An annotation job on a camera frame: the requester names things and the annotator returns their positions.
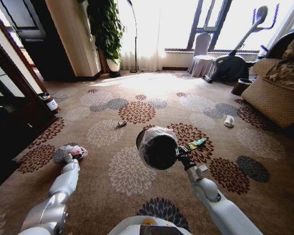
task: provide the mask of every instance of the window frame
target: window frame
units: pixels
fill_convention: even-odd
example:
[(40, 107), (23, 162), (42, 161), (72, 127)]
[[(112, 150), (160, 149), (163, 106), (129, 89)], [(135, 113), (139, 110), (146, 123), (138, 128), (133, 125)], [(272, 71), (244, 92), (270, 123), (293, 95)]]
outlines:
[[(190, 36), (189, 36), (189, 40), (188, 40), (186, 48), (165, 48), (165, 51), (167, 51), (167, 52), (169, 52), (169, 51), (172, 51), (172, 52), (193, 52), (194, 49), (192, 49), (192, 47), (194, 44), (195, 36), (197, 33), (203, 33), (203, 32), (213, 33), (210, 45), (208, 47), (208, 52), (229, 53), (231, 51), (231, 50), (216, 50), (215, 46), (216, 46), (217, 40), (219, 38), (221, 29), (223, 27), (223, 23), (226, 19), (227, 13), (230, 9), (232, 0), (223, 0), (221, 10), (219, 12), (218, 19), (216, 22), (216, 26), (215, 27), (208, 27), (211, 12), (212, 12), (213, 6), (215, 4), (215, 0), (212, 0), (211, 5), (208, 10), (208, 13), (207, 13), (207, 16), (206, 16), (206, 19), (205, 19), (204, 27), (197, 27), (198, 22), (199, 22), (199, 17), (201, 14), (201, 8), (202, 8), (203, 1), (204, 0), (198, 0), (197, 8), (196, 8), (196, 11), (194, 14), (192, 29), (190, 32)], [(238, 52), (257, 54), (259, 51), (258, 50), (239, 50)]]

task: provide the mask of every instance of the white curtain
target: white curtain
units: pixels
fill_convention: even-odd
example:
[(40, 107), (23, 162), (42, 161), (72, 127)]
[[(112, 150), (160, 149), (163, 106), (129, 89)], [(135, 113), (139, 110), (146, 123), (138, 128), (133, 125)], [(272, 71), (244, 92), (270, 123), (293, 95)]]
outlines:
[(286, 14), (283, 23), (277, 29), (271, 40), (267, 44), (267, 48), (270, 49), (282, 36), (287, 34), (294, 25), (294, 5), (290, 8)]
[[(139, 70), (162, 70), (164, 56), (161, 34), (161, 0), (131, 0), (137, 22), (137, 64)], [(135, 21), (127, 0), (117, 0), (119, 17), (125, 26), (122, 38), (121, 67), (135, 69)]]

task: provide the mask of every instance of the door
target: door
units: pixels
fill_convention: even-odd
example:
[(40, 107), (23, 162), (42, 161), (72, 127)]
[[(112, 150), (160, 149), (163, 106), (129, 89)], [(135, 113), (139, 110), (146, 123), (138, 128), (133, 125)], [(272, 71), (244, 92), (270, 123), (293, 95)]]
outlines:
[(44, 0), (0, 0), (0, 8), (45, 80), (75, 81)]
[(0, 45), (0, 158), (16, 157), (53, 118)]

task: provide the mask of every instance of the floor lamp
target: floor lamp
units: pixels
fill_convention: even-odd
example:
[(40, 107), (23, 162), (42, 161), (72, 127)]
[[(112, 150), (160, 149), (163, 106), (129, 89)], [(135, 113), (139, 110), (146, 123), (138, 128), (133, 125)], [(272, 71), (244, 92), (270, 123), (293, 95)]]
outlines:
[(135, 20), (135, 27), (136, 27), (136, 36), (135, 36), (135, 69), (134, 70), (130, 70), (130, 72), (137, 72), (137, 50), (136, 50), (136, 44), (137, 44), (137, 24), (136, 24), (136, 17), (135, 17), (135, 12), (134, 12), (134, 8), (133, 8), (133, 4), (131, 2), (131, 0), (127, 0), (128, 4), (131, 5), (132, 7), (132, 11), (133, 11), (133, 15), (134, 15), (134, 20)]

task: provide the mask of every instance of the potted plant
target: potted plant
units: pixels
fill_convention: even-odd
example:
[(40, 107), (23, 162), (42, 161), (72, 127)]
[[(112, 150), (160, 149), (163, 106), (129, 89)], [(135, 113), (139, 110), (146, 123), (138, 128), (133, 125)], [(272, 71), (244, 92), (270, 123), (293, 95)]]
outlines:
[(91, 34), (95, 36), (95, 45), (102, 50), (107, 60), (111, 75), (120, 75), (120, 48), (124, 32), (118, 17), (117, 4), (114, 0), (87, 0), (87, 16), (90, 23)]

